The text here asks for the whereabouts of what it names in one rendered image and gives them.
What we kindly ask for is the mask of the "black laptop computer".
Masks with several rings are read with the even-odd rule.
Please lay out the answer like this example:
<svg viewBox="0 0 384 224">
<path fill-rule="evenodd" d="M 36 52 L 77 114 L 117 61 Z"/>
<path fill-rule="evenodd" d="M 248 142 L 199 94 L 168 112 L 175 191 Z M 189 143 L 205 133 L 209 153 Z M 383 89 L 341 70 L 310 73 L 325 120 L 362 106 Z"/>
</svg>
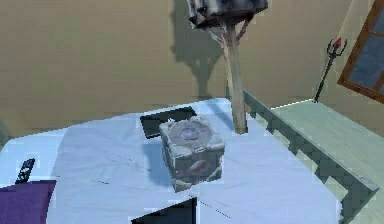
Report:
<svg viewBox="0 0 384 224">
<path fill-rule="evenodd" d="M 131 224 L 196 224 L 196 207 L 197 199 L 192 198 L 135 218 Z"/>
</svg>

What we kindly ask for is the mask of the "black flat tablet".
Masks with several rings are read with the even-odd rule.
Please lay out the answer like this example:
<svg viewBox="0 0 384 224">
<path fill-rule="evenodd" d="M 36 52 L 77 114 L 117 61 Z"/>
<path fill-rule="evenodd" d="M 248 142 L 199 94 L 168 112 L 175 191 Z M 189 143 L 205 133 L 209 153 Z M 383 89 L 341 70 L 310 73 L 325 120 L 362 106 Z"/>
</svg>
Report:
<svg viewBox="0 0 384 224">
<path fill-rule="evenodd" d="M 140 121 L 145 137 L 150 139 L 160 135 L 159 126 L 162 123 L 166 123 L 170 119 L 174 121 L 186 120 L 190 119 L 192 116 L 196 116 L 196 112 L 191 106 L 188 106 L 144 115 L 140 117 Z"/>
</svg>

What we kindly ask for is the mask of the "grey cube with pink marks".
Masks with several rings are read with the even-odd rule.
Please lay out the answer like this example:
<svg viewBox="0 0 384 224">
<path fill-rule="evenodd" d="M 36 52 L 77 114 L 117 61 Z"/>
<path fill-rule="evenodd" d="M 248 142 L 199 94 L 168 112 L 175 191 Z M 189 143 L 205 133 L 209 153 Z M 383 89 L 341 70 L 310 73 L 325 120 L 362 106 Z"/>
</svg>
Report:
<svg viewBox="0 0 384 224">
<path fill-rule="evenodd" d="M 163 160 L 176 192 L 221 178 L 226 144 L 205 116 L 168 121 L 159 131 Z"/>
</svg>

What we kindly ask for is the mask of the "black staff with red gem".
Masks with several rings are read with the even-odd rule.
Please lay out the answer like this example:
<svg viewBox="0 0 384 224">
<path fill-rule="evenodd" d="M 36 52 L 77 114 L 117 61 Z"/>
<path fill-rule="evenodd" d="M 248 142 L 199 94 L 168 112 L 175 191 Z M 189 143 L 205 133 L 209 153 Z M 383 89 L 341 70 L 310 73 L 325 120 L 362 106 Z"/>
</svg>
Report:
<svg viewBox="0 0 384 224">
<path fill-rule="evenodd" d="M 327 78 L 327 75 L 330 71 L 330 68 L 333 64 L 333 61 L 341 56 L 345 50 L 347 46 L 347 41 L 342 41 L 342 38 L 339 37 L 337 40 L 333 40 L 331 39 L 330 42 L 328 43 L 327 45 L 327 49 L 326 49 L 326 54 L 327 54 L 327 63 L 326 63 L 326 66 L 325 66 L 325 69 L 323 71 L 323 74 L 322 74 L 322 78 L 321 78 L 321 81 L 319 83 L 319 86 L 316 90 L 316 94 L 314 96 L 314 99 L 313 99 L 313 103 L 318 103 L 319 102 L 319 98 L 320 98 L 320 94 L 322 92 L 322 89 L 324 87 L 324 84 L 325 84 L 325 80 Z"/>
</svg>

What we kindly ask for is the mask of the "black remote control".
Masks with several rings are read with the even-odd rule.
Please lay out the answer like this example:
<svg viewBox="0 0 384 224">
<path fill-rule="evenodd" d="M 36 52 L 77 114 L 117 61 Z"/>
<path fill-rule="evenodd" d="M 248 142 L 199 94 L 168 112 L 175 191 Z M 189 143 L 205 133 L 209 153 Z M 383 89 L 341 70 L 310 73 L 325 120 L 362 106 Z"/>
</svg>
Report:
<svg viewBox="0 0 384 224">
<path fill-rule="evenodd" d="M 16 184 L 25 183 L 29 180 L 34 163 L 35 163 L 34 158 L 30 158 L 23 162 L 22 167 L 20 168 L 20 171 L 15 181 Z"/>
</svg>

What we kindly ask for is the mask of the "brown framed window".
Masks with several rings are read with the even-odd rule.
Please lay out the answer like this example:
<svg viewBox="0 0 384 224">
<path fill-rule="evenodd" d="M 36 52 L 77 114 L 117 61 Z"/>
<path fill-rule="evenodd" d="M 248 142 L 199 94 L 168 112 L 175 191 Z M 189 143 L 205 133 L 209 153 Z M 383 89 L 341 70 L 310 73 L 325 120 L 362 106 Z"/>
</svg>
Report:
<svg viewBox="0 0 384 224">
<path fill-rule="evenodd" d="M 384 0 L 373 0 L 338 84 L 384 104 Z"/>
</svg>

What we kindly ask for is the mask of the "wooden post birdhouse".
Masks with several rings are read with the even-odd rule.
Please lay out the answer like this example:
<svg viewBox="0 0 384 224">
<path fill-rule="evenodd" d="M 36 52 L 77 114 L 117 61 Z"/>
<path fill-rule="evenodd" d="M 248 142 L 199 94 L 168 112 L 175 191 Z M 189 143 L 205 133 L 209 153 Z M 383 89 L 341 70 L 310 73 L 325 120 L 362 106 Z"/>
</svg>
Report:
<svg viewBox="0 0 384 224">
<path fill-rule="evenodd" d="M 254 16 L 268 0 L 186 0 L 193 29 L 207 32 L 223 49 L 234 130 L 248 132 L 238 46 Z"/>
</svg>

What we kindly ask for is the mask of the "white bed with grey frame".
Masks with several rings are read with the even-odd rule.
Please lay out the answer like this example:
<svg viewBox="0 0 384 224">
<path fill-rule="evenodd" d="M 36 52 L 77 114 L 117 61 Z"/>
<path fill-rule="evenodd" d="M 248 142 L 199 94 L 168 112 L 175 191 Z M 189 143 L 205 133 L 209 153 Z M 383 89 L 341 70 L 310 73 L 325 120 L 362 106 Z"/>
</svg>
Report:
<svg viewBox="0 0 384 224">
<path fill-rule="evenodd" d="M 140 117 L 188 106 L 226 144 L 222 176 L 176 192 L 161 136 L 147 139 Z M 10 140 L 0 151 L 0 188 L 16 185 L 30 158 L 27 182 L 56 181 L 46 224 L 131 224 L 192 198 L 196 224 L 350 224 L 377 191 L 299 134 L 283 144 L 256 121 L 237 134 L 224 98 Z"/>
</svg>

